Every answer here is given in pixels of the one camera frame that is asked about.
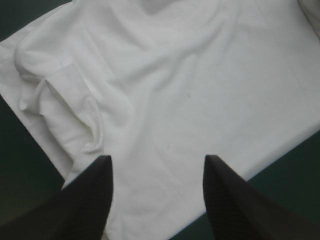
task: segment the white t-shirt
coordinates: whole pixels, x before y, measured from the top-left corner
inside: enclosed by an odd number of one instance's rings
[[[319,130],[320,46],[295,0],[74,0],[32,26],[0,45],[1,95],[66,184],[112,156],[111,240],[203,214],[205,155],[249,179]]]

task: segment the dark background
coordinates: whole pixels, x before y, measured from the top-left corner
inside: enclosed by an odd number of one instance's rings
[[[68,0],[0,0],[0,41]],[[320,132],[249,182],[270,199],[320,224]],[[0,225],[58,192],[63,179],[0,98]],[[171,240],[212,240],[206,215]]]

